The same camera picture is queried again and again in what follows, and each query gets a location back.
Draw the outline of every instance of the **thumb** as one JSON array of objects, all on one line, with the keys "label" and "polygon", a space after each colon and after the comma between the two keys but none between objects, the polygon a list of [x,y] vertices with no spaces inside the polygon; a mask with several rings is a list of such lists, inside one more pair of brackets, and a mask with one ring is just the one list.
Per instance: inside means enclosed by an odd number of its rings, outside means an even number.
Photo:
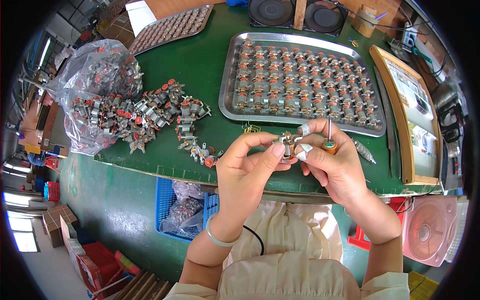
[{"label": "thumb", "polygon": [[335,174],[339,167],[335,156],[308,144],[299,144],[295,147],[295,157],[308,165],[325,171],[327,174]]},{"label": "thumb", "polygon": [[257,164],[248,173],[245,178],[251,184],[267,183],[267,180],[272,175],[273,171],[280,163],[283,154],[285,153],[285,146],[282,143],[274,143],[262,154]]}]

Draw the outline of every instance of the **hand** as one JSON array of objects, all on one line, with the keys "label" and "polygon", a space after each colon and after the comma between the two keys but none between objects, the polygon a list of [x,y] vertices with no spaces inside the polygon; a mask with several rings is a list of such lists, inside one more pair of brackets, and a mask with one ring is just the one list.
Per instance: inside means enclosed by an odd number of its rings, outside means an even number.
[{"label": "hand", "polygon": [[[267,132],[245,133],[236,139],[216,164],[220,211],[217,217],[241,224],[255,211],[273,171],[290,169],[282,164],[285,146],[272,145],[277,135]],[[265,152],[246,156],[255,146],[268,147]]]},{"label": "hand", "polygon": [[[310,132],[328,134],[327,119],[310,120],[306,124],[310,127]],[[325,138],[318,134],[303,137],[299,141],[300,145],[295,148],[295,155],[302,160],[306,157],[301,164],[303,175],[307,176],[312,172],[321,186],[327,189],[332,200],[344,205],[345,202],[365,196],[369,190],[352,140],[334,124],[332,124],[332,138],[337,145],[335,155],[328,154],[320,148]]]}]

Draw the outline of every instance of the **bracelet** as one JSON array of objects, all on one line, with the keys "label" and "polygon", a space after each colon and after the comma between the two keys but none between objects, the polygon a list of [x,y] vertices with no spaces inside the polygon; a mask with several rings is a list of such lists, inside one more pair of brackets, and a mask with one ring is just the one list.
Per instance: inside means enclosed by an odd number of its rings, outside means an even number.
[{"label": "bracelet", "polygon": [[206,231],[207,231],[207,234],[208,234],[208,237],[210,238],[210,240],[218,245],[218,246],[221,246],[221,247],[232,247],[233,245],[235,245],[236,243],[238,243],[243,235],[243,231],[240,233],[240,236],[239,238],[236,240],[236,241],[233,241],[231,243],[225,243],[225,242],[222,242],[221,240],[217,239],[216,237],[213,236],[213,234],[210,232],[210,220],[212,220],[213,217],[215,217],[217,215],[217,213],[214,213],[213,215],[211,215],[208,220],[207,220],[207,225],[205,227]]}]

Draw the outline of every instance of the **screwdriver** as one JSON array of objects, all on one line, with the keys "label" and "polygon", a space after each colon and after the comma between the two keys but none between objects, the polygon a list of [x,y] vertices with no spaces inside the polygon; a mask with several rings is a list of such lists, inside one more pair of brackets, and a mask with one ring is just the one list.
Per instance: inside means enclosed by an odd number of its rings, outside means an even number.
[{"label": "screwdriver", "polygon": [[336,153],[336,143],[332,139],[332,116],[329,115],[328,118],[328,138],[324,139],[322,144],[322,149],[325,150],[328,154],[334,155]]}]

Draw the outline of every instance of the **sleeve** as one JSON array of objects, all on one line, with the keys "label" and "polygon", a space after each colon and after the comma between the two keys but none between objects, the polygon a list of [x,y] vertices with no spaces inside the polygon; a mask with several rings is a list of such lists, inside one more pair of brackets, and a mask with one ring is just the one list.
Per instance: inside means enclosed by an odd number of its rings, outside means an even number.
[{"label": "sleeve", "polygon": [[408,273],[387,272],[372,278],[360,290],[364,300],[409,299]]},{"label": "sleeve", "polygon": [[165,296],[165,300],[214,300],[216,290],[206,288],[198,284],[176,283],[170,292]]}]

